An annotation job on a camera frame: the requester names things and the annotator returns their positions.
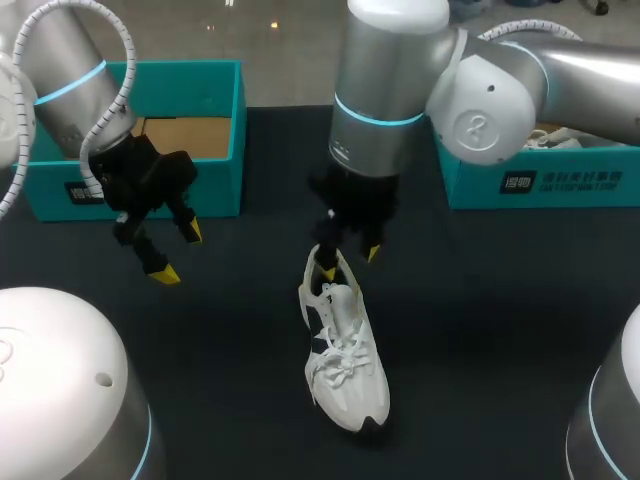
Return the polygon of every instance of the black cloth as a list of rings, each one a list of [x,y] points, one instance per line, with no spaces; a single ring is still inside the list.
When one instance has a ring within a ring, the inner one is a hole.
[[[638,211],[451,211],[425,127],[388,244],[371,266],[343,248],[392,392],[391,435],[363,446],[324,420],[303,373],[297,286],[324,214],[306,178],[329,125],[328,107],[249,111],[242,215],[201,219],[199,247],[148,222],[175,288],[142,274],[111,223],[39,224],[24,198],[0,224],[0,287],[64,290],[113,322],[170,479],[564,478],[573,409],[640,302]]]

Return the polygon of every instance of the shoelace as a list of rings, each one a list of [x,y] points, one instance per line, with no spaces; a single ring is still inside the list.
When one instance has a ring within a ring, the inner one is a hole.
[[[316,375],[324,372],[324,378],[331,388],[339,388],[347,378],[355,373],[358,367],[371,364],[369,352],[364,346],[363,333],[365,322],[362,322],[359,330],[352,329],[344,336],[344,339],[331,340],[330,327],[325,327],[320,332],[327,342],[327,349],[314,361],[311,387]]]
[[[525,149],[528,150],[538,150],[542,148],[548,148],[545,144],[549,141],[549,133],[544,130],[534,130],[531,133],[531,137],[527,140],[525,145]]]

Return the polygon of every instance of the robotic arm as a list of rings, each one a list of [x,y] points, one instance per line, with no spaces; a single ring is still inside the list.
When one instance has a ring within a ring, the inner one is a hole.
[[[119,90],[69,7],[95,11],[119,32],[127,52]],[[135,61],[126,27],[92,0],[0,0],[0,167],[16,158],[19,164],[0,203],[0,217],[24,182],[35,112],[65,156],[79,159],[91,195],[121,212],[113,230],[118,242],[133,247],[145,273],[177,283],[167,257],[154,248],[141,225],[151,210],[166,204],[184,238],[201,241],[195,212],[183,199],[197,171],[186,152],[161,155],[145,135],[131,135],[136,115],[127,99]]]
[[[493,165],[518,153],[538,121],[640,145],[633,98],[640,99],[637,49],[582,42],[541,20],[475,38],[449,25],[446,0],[349,0],[333,165],[311,180],[330,208],[314,231],[316,260],[331,277],[346,229],[363,234],[362,254],[373,258],[425,116],[457,158]]]

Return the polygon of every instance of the white cable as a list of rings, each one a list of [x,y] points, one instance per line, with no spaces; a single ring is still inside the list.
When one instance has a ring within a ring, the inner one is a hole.
[[[548,20],[516,20],[514,22],[501,23],[493,27],[491,30],[483,33],[478,38],[481,40],[492,41],[498,37],[503,37],[515,32],[548,32],[558,37],[568,38],[570,40],[582,40],[576,33],[567,27],[550,22]]]
[[[71,7],[92,10],[109,20],[111,25],[113,25],[120,34],[120,38],[124,43],[127,54],[127,71],[125,73],[124,82],[122,83],[122,87],[120,87],[120,91],[118,92],[116,99],[104,112],[100,120],[98,120],[93,128],[91,128],[91,130],[87,133],[80,147],[79,160],[82,178],[84,178],[91,195],[95,197],[102,197],[102,187],[100,183],[94,178],[93,174],[91,173],[91,169],[89,168],[89,147],[91,141],[96,136],[98,136],[100,132],[107,126],[111,119],[116,115],[118,110],[126,105],[127,98],[129,97],[129,93],[131,92],[131,89],[133,87],[133,82],[135,80],[136,74],[136,51],[135,47],[133,46],[133,41],[131,40],[131,35],[129,35],[127,28],[115,13],[113,13],[104,5],[101,5],[93,0],[51,0],[50,2],[38,7],[22,24],[13,47],[13,64],[16,68],[20,68],[20,64],[22,62],[22,54],[24,53],[24,48],[27,44],[29,34],[31,33],[33,27],[43,17],[55,10]],[[13,100],[14,104],[16,105],[16,115],[18,118],[18,140],[20,145],[20,154],[18,156],[18,168],[13,178],[13,182],[9,187],[9,191],[4,196],[4,199],[2,200],[2,202],[0,202],[0,219],[4,217],[9,207],[11,207],[15,198],[18,196],[18,193],[20,193],[20,190],[22,189],[22,186],[24,184],[25,176],[27,174],[27,166],[29,164],[30,142],[29,130],[27,126],[27,116],[24,107],[24,92],[20,81],[15,76],[12,78],[11,84],[13,86]]]

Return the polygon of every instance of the blue light ring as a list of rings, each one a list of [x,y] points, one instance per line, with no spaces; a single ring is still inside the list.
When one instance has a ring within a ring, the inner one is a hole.
[[[147,405],[147,411],[149,412],[149,432],[147,433],[147,445],[144,447],[144,453],[142,454],[142,458],[140,458],[140,463],[138,463],[138,468],[133,473],[131,480],[136,480],[142,471],[142,467],[144,467],[145,462],[147,461],[147,456],[149,455],[149,449],[151,447],[151,434],[153,428],[153,418],[151,417],[151,407]]]
[[[624,473],[622,473],[622,471],[618,468],[618,466],[615,464],[613,459],[609,456],[609,454],[605,450],[604,445],[602,444],[602,440],[600,440],[600,436],[598,435],[598,431],[596,430],[595,421],[593,420],[593,409],[591,407],[591,399],[593,397],[593,386],[596,383],[596,378],[598,377],[598,373],[599,372],[600,372],[600,368],[598,368],[598,371],[593,376],[593,380],[591,381],[591,387],[589,388],[588,409],[589,409],[589,423],[591,424],[591,431],[593,432],[593,438],[595,439],[596,444],[598,445],[598,448],[600,449],[600,453],[602,453],[602,456],[604,457],[606,462],[611,467],[611,470],[613,470],[615,472],[615,474],[618,476],[618,478],[620,478],[620,480],[629,480],[624,475]]]
[[[538,56],[533,53],[531,50],[529,50],[528,48],[523,47],[522,45],[520,45],[519,43],[516,42],[508,42],[508,41],[504,41],[504,42],[500,42],[502,45],[505,45],[507,47],[512,47],[515,48],[516,50],[520,50],[521,52],[524,52],[526,54],[528,54],[529,56],[531,56],[531,58],[533,58],[536,63],[538,64],[538,66],[542,69],[542,73],[544,74],[544,78],[547,81],[547,98],[545,98],[545,102],[549,100],[549,96],[551,95],[551,82],[549,81],[549,74],[547,73],[547,69],[544,66],[544,63],[542,63],[542,60],[540,60],[540,58],[538,58]]]
[[[364,115],[360,115],[357,112],[354,112],[349,107],[347,107],[342,101],[338,98],[338,94],[335,95],[336,104],[349,116],[355,118],[356,120],[368,123],[370,125],[375,125],[378,127],[403,127],[406,125],[411,125],[412,123],[417,122],[422,117],[424,117],[424,113],[420,113],[420,115],[416,115],[413,118],[408,118],[406,120],[376,120],[375,118],[365,117]]]
[[[38,100],[36,100],[36,102],[33,105],[34,106],[42,105],[44,103],[50,102],[52,100],[55,100],[56,98],[61,97],[65,93],[69,93],[71,90],[73,90],[73,89],[79,87],[80,85],[82,85],[83,83],[86,83],[89,80],[91,80],[98,73],[100,73],[102,70],[104,70],[106,66],[107,66],[107,62],[105,60],[103,60],[97,67],[95,67],[93,70],[91,70],[86,75],[83,75],[82,77],[80,77],[75,82],[71,82],[66,87],[62,87],[61,89],[56,90],[53,93],[50,93],[48,95],[45,95],[44,97],[39,98]]]

